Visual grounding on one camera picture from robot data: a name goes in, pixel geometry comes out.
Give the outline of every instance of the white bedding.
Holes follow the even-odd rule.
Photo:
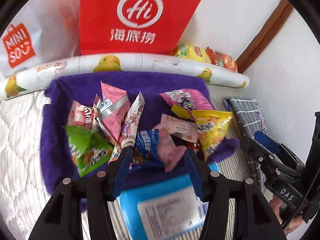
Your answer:
[[[238,89],[216,85],[208,87],[217,110],[225,111],[221,97],[238,93]],[[0,103],[0,214],[17,240],[28,239],[50,198],[40,166],[42,112],[44,104],[50,103],[50,99],[44,97],[43,93],[37,91]],[[232,126],[227,137],[236,137]],[[233,156],[220,162],[219,167],[230,179],[243,180],[248,177],[245,158],[239,149]],[[118,203],[110,203],[109,208],[117,238],[129,240]],[[231,201],[226,239],[232,239],[233,209],[234,203]],[[86,213],[82,218],[84,239],[89,239]],[[197,239],[200,231],[201,227],[176,239]]]

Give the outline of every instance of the yellow snack bag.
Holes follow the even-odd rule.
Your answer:
[[[173,105],[171,111],[174,112],[180,118],[191,119],[190,113],[181,106]]]
[[[206,162],[226,136],[233,114],[215,110],[194,110],[192,116],[198,125],[199,142]]]
[[[182,57],[200,62],[211,63],[211,59],[205,52],[205,49],[198,46],[181,44],[173,49],[171,55],[175,57]]]

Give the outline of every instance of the candy wrapper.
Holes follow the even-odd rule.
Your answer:
[[[190,143],[190,142],[186,142],[186,147],[189,149],[193,149],[193,151],[195,153],[201,151],[201,145],[199,143]]]
[[[187,148],[175,146],[166,129],[140,131],[137,134],[132,168],[163,168],[172,171]]]
[[[80,177],[106,163],[114,146],[99,133],[83,126],[65,126],[73,163]]]
[[[194,45],[181,44],[172,50],[171,55],[175,57],[192,59],[199,62],[211,63],[213,65],[238,72],[238,65],[231,56],[216,50],[212,50],[209,47],[204,49]],[[203,78],[206,82],[209,82],[210,78],[206,78],[207,74],[208,73],[206,73]]]
[[[140,131],[137,133],[134,152],[132,155],[132,168],[161,168],[164,163],[158,157],[159,130]]]
[[[192,115],[198,125],[204,161],[207,161],[225,137],[233,114],[215,110],[195,110],[192,111]]]
[[[96,96],[94,108],[98,111],[97,121],[109,142],[118,146],[121,125],[130,108],[127,91],[101,82],[102,102]]]
[[[205,52],[210,58],[212,64],[219,67],[224,67],[234,72],[238,72],[238,65],[231,56],[216,50],[212,50],[209,47],[207,47]]]
[[[159,130],[158,156],[164,162],[164,171],[172,171],[186,151],[186,147],[175,146],[167,129]]]
[[[123,148],[134,146],[144,105],[144,98],[140,91],[124,119],[121,135],[117,143],[118,148],[112,154],[110,162],[118,159]]]
[[[87,130],[99,132],[100,128],[99,124],[95,120],[96,117],[96,109],[89,106],[83,106],[77,101],[73,100],[68,116],[67,125],[82,126]]]
[[[185,141],[196,143],[198,141],[197,125],[178,118],[162,114],[161,122],[154,129],[166,128],[169,134]]]
[[[181,44],[176,46],[171,51],[171,55],[175,57],[188,58],[199,62],[211,63],[211,60],[205,52],[205,49],[198,46]]]
[[[179,89],[159,95],[180,118],[190,119],[192,110],[214,110],[204,95],[195,89]]]

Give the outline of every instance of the striped fabric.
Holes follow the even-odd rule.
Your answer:
[[[243,135],[253,138],[255,132],[262,131],[269,136],[257,100],[245,97],[224,97],[222,101],[228,111],[232,108]],[[250,176],[258,183],[261,191],[266,193],[268,191],[264,185],[266,176],[261,171],[260,164],[248,155],[246,158]]]

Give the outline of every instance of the human hand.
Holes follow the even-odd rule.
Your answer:
[[[278,198],[276,195],[273,195],[273,199],[269,202],[273,212],[276,214],[279,223],[282,223],[282,219],[280,217],[280,206],[282,204],[282,200]],[[294,230],[296,230],[303,223],[302,216],[295,217],[291,220],[290,224],[284,229],[284,234],[287,235]]]

